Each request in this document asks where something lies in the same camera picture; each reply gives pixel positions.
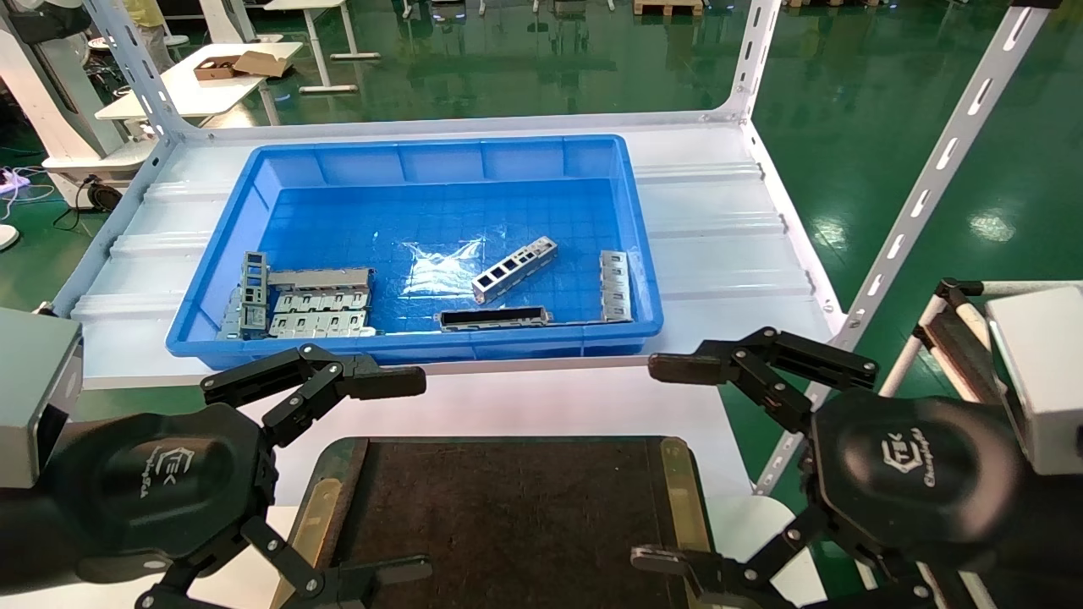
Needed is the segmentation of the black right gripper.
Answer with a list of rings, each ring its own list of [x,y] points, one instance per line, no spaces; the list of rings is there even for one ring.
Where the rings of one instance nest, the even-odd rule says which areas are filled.
[[[647,359],[655,381],[734,385],[790,433],[808,433],[817,495],[840,517],[844,547],[978,575],[1004,608],[1079,608],[1080,476],[1040,475],[1005,413],[943,396],[840,393],[813,412],[786,381],[871,389],[878,363],[764,327],[735,342],[704,340],[692,354]],[[710,550],[639,545],[635,569],[684,579],[712,606],[796,608],[772,579],[831,531],[809,507],[748,560]],[[931,608],[916,579],[809,604],[809,608]]]

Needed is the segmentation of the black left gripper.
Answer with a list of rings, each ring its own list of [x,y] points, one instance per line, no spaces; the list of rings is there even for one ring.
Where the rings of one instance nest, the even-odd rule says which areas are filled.
[[[116,584],[171,566],[136,608],[219,608],[190,586],[249,543],[293,586],[283,608],[369,608],[382,587],[429,578],[430,559],[315,569],[263,520],[278,478],[272,446],[289,446],[345,398],[427,388],[420,367],[303,344],[204,379],[206,404],[227,405],[66,425],[38,481],[3,489],[3,593]],[[262,428],[236,411],[282,391]]]

